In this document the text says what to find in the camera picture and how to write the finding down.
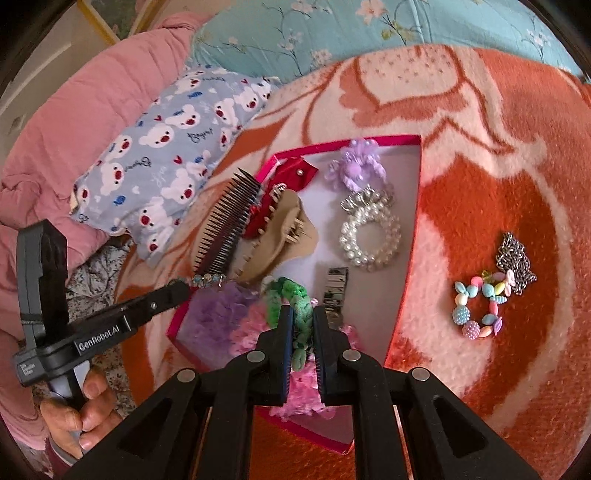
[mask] human hand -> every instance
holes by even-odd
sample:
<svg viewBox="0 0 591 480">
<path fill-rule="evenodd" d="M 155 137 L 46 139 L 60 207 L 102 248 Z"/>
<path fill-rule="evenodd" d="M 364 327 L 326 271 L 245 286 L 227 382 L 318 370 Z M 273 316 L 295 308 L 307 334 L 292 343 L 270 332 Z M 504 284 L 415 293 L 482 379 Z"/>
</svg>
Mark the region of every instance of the human hand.
<svg viewBox="0 0 591 480">
<path fill-rule="evenodd" d="M 80 447 L 90 450 L 122 421 L 113 410 L 115 392 L 99 368 L 90 369 L 82 392 L 88 401 L 79 412 L 54 399 L 43 400 L 40 407 L 53 441 L 75 458 L 82 457 Z M 83 433 L 78 445 L 70 432 L 80 430 Z"/>
</svg>

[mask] silver bracelet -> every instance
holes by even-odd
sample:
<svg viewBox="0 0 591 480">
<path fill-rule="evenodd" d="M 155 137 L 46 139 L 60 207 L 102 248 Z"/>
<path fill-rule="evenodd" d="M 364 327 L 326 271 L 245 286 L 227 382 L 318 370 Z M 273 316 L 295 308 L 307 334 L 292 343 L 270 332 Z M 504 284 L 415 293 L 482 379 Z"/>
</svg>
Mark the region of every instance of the silver bracelet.
<svg viewBox="0 0 591 480">
<path fill-rule="evenodd" d="M 394 254 L 398 252 L 401 236 L 400 220 L 390 210 L 393 202 L 392 194 L 366 187 L 341 203 L 343 210 L 349 214 L 349 218 L 341 227 L 339 243 L 345 252 L 345 258 L 352 265 L 372 272 L 387 266 Z M 368 222 L 379 223 L 386 233 L 383 246 L 374 252 L 361 250 L 357 243 L 357 228 Z"/>
</svg>

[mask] orange blanket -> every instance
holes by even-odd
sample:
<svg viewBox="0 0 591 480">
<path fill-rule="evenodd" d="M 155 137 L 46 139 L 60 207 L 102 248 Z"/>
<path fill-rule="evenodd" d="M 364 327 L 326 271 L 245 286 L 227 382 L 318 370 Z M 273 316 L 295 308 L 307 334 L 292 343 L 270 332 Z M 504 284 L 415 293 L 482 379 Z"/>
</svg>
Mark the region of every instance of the orange blanket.
<svg viewBox="0 0 591 480">
<path fill-rule="evenodd" d="M 119 299 L 191 273 L 203 219 L 238 167 L 256 171 L 270 154 L 306 144 L 420 134 L 415 248 L 387 365 L 432 370 L 556 479 L 591 428 L 590 106 L 591 87 L 573 76 L 491 50 L 417 46 L 329 66 L 270 100 L 162 263 L 150 270 L 130 256 Z M 450 320 L 453 282 L 494 267 L 503 231 L 526 245 L 538 281 L 502 306 L 500 337 L 470 342 Z M 124 344 L 138 401 L 187 363 L 165 338 L 171 316 Z M 251 478 L 353 479 L 353 462 L 255 420 Z"/>
</svg>

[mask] metal rivet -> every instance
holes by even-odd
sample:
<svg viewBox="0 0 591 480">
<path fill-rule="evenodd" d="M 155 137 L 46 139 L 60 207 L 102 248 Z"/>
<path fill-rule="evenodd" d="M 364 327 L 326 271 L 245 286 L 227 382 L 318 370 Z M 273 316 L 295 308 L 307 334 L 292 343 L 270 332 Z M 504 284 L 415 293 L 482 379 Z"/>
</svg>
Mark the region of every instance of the metal rivet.
<svg viewBox="0 0 591 480">
<path fill-rule="evenodd" d="M 195 380 L 195 372 L 186 368 L 177 374 L 177 380 L 182 383 L 189 383 Z"/>
<path fill-rule="evenodd" d="M 246 359 L 252 364 L 258 364 L 265 359 L 265 354 L 260 350 L 253 350 L 252 352 L 248 352 Z"/>
<path fill-rule="evenodd" d="M 356 362 L 361 358 L 361 353 L 353 349 L 345 350 L 343 352 L 343 358 L 349 362 Z"/>
<path fill-rule="evenodd" d="M 429 370 L 427 370 L 426 368 L 418 367 L 413 369 L 413 378 L 415 380 L 419 380 L 419 382 L 429 380 L 430 376 L 431 374 L 429 373 Z"/>
</svg>

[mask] green rope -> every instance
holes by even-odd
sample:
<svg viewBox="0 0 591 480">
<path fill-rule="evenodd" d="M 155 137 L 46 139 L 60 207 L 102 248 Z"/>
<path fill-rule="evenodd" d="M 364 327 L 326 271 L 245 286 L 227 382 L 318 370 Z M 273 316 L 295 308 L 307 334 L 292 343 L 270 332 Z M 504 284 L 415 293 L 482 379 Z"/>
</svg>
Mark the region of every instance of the green rope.
<svg viewBox="0 0 591 480">
<path fill-rule="evenodd" d="M 291 368 L 298 372 L 304 368 L 308 353 L 312 348 L 313 308 L 311 298 L 303 286 L 281 277 L 268 286 L 265 299 L 267 301 L 267 323 L 271 328 L 276 328 L 279 322 L 282 299 L 286 299 L 294 311 L 294 351 L 291 356 Z"/>
</svg>

